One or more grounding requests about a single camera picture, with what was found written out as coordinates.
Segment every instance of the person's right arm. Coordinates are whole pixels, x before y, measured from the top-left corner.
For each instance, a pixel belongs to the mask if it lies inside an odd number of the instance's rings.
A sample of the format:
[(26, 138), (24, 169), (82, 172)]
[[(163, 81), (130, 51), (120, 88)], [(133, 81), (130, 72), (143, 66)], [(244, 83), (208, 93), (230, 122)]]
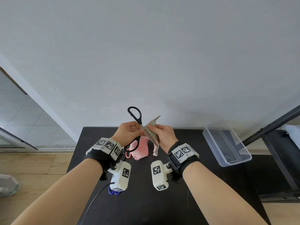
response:
[[(148, 128), (158, 135), (166, 153), (178, 141), (170, 126), (156, 124)], [(183, 179), (210, 225), (267, 224), (238, 193), (200, 162), (188, 165)]]

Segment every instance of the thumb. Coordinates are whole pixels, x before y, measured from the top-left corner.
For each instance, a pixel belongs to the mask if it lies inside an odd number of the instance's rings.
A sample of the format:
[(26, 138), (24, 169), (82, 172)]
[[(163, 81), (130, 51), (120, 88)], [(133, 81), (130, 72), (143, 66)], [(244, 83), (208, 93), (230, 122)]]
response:
[(137, 131), (133, 132), (134, 138), (143, 135), (144, 132), (145, 132), (145, 130), (137, 130)]
[(147, 127), (148, 127), (152, 132), (156, 133), (157, 135), (159, 135), (159, 134), (162, 132), (162, 130), (160, 130), (159, 128), (156, 128), (155, 126), (153, 126), (153, 125), (151, 125), (151, 124), (147, 125)]

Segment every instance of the clear plastic bag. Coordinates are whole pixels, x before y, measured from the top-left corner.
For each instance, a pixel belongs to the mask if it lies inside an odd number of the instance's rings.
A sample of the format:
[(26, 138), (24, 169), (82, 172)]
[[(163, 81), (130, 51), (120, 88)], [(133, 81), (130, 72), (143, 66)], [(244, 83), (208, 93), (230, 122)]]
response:
[(13, 176), (0, 174), (0, 198), (13, 196), (20, 188)]

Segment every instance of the black table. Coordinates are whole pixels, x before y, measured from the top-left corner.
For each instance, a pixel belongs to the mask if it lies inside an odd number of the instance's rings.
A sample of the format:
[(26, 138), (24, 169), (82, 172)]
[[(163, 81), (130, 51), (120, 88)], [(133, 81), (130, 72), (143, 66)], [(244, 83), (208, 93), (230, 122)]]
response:
[[(115, 127), (84, 127), (68, 172), (82, 161), (85, 152), (101, 137), (111, 137), (116, 129)], [(221, 167), (210, 150), (202, 131), (176, 129), (175, 134), (179, 140), (187, 142), (199, 153), (199, 158), (204, 166), (230, 185), (268, 224), (271, 224), (244, 164)], [(118, 196), (111, 196), (107, 189), (103, 190), (89, 209), (84, 224), (191, 225), (194, 224), (194, 221), (196, 224), (208, 224), (191, 193), (188, 193), (183, 179), (179, 180), (180, 184), (170, 182), (167, 190), (157, 191), (153, 187), (150, 165), (155, 160), (168, 162), (166, 154), (161, 149), (159, 149), (157, 157), (152, 156), (152, 151), (149, 151), (149, 155), (141, 160), (136, 161), (132, 157), (126, 159), (131, 164), (128, 188)], [(108, 173), (107, 181), (97, 183), (83, 214), (95, 195), (110, 182), (111, 176)], [(81, 224), (82, 218), (83, 216), (79, 219), (78, 224)]]

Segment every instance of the pink towel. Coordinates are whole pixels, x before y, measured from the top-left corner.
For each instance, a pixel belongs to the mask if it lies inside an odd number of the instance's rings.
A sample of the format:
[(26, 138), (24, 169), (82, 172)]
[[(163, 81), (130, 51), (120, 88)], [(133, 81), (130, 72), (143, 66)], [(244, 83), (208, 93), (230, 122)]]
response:
[[(140, 144), (139, 144), (139, 147), (133, 151), (133, 152), (130, 152), (130, 155), (133, 156), (133, 158), (135, 160), (139, 160), (141, 158), (144, 158), (146, 157), (149, 152), (148, 152), (148, 145), (147, 145), (147, 142), (148, 142), (149, 138), (146, 137), (146, 136), (141, 136), (140, 138)], [(134, 141), (128, 150), (133, 150), (135, 147), (137, 146), (137, 141)]]

